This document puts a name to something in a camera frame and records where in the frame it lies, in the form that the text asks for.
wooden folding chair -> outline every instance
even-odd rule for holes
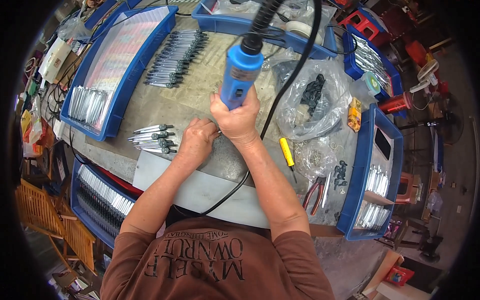
[[[68,261],[80,260],[96,275],[93,260],[95,237],[77,219],[65,200],[69,185],[70,180],[66,180],[60,195],[55,197],[22,179],[15,192],[20,220],[25,226],[48,235],[53,249],[71,272],[74,271]],[[52,238],[64,240],[63,253]],[[76,255],[68,255],[67,246]]]

person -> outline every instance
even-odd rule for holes
[[[123,221],[101,299],[333,299],[307,214],[255,129],[254,86],[232,111],[218,94],[210,100],[212,116],[250,169],[270,230],[202,216],[175,222],[156,239],[178,189],[220,135],[211,120],[194,118],[169,167]]]

black cap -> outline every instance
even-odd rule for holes
[[[262,50],[262,40],[263,39],[259,34],[249,33],[243,38],[240,48],[247,54],[256,55]]]

white plastic container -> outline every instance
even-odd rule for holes
[[[38,69],[42,78],[52,84],[71,50],[67,43],[57,37]]]
[[[365,72],[360,79],[350,83],[349,89],[352,97],[365,101],[380,93],[380,82],[372,72]]]

pliers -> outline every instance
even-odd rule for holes
[[[310,214],[314,216],[317,213],[318,205],[320,204],[320,200],[324,194],[326,177],[317,177],[313,186],[308,190],[307,194],[305,195],[305,200],[303,200],[303,208],[306,210],[308,206],[308,201],[312,197],[315,190],[318,188],[318,195],[315,204],[313,205],[312,212]]]

